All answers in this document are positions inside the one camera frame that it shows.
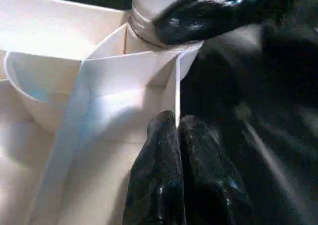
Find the gloved hand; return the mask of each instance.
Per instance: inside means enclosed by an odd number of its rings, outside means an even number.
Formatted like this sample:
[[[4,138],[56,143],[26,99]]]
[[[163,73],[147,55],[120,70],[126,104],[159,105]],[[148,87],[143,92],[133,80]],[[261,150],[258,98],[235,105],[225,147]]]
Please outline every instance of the gloved hand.
[[[266,27],[262,54],[209,43],[181,82],[181,114],[219,141],[260,225],[317,224],[316,31]]]
[[[183,44],[205,40],[267,18],[278,20],[291,7],[292,2],[293,0],[133,0],[132,25],[136,33],[150,43]]]
[[[179,139],[172,112],[149,122],[131,170],[124,225],[249,225],[252,217],[237,170],[203,122],[182,119]]]
[[[174,114],[148,125],[148,138],[132,169],[123,225],[185,225],[183,172]]]

